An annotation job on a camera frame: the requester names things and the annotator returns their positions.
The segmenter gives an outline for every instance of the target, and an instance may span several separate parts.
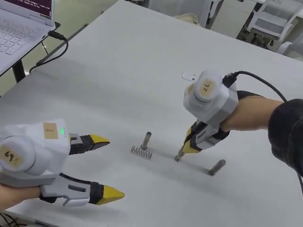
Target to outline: hand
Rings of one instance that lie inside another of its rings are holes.
[[[0,184],[0,210],[6,210],[24,200],[38,198],[40,188],[10,188]]]
[[[282,103],[259,96],[243,98],[234,112],[221,124],[221,129],[223,131],[267,129],[271,114]]]

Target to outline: metal cylinder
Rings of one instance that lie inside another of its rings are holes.
[[[221,159],[218,161],[211,170],[209,170],[208,174],[210,176],[215,176],[226,164],[226,161],[224,159]]]
[[[180,162],[181,158],[184,156],[184,152],[183,149],[185,147],[185,144],[183,144],[183,146],[180,148],[178,154],[175,156],[175,161]]]
[[[150,141],[150,138],[152,136],[152,133],[150,131],[148,131],[145,135],[145,138],[143,140],[143,143],[141,145],[141,149],[146,150],[147,149],[147,144]]]

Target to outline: sleeve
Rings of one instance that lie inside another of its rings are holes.
[[[268,124],[273,155],[303,176],[303,100],[294,99],[278,106]]]

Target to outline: metal rod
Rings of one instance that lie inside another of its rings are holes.
[[[146,150],[147,149],[147,144],[150,141],[150,138],[152,136],[152,133],[150,131],[148,131],[145,135],[145,138],[143,140],[143,143],[141,145],[141,149]]]

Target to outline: label sticker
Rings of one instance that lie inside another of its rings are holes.
[[[56,123],[43,123],[44,138],[47,140],[59,139]]]
[[[23,157],[14,152],[6,145],[0,147],[0,159],[4,160],[7,164],[14,168],[19,168],[23,163]]]
[[[214,89],[214,85],[214,81],[212,81],[211,79],[205,79],[199,89],[200,95],[208,98],[212,90]]]

